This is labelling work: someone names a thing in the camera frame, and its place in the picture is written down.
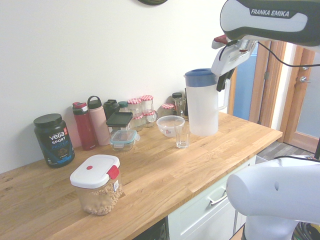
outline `franka emika robot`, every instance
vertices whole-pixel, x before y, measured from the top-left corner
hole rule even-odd
[[[219,76],[218,91],[259,40],[320,52],[320,0],[228,0],[220,25],[225,35],[212,43],[221,50],[211,68]],[[317,157],[285,156],[232,174],[226,192],[233,207],[247,216],[242,239],[291,240],[299,221],[320,225],[319,185]]]

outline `drawer handle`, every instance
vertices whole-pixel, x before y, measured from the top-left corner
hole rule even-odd
[[[213,201],[210,197],[208,197],[208,199],[210,200],[210,205],[211,206],[214,206],[220,202],[222,202],[223,200],[225,200],[227,198],[227,191],[224,189],[224,192],[223,192],[223,196],[220,197],[218,200],[216,201]]]

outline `door handle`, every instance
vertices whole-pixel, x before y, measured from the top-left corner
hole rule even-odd
[[[308,83],[308,84],[311,83],[310,81],[307,81],[307,77],[305,77],[305,76],[300,77],[299,80],[300,80],[301,83]]]
[[[216,200],[216,201],[214,201],[214,200],[212,200],[210,197],[208,197],[208,199],[210,200],[210,205],[211,205],[211,206],[214,206],[214,205],[222,202],[222,201],[225,200],[226,198],[227,198],[227,191],[226,191],[226,189],[224,189],[224,192],[223,192],[222,197],[220,197],[220,198],[219,198],[218,200]]]

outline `black protein container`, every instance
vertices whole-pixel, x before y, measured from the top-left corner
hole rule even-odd
[[[34,132],[46,164],[60,168],[75,158],[66,122],[58,113],[40,116],[33,121]]]

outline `white container lid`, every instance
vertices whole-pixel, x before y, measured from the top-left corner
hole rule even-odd
[[[85,160],[70,176],[73,186],[96,189],[105,185],[112,176],[109,170],[120,167],[119,158],[111,155],[93,155]]]

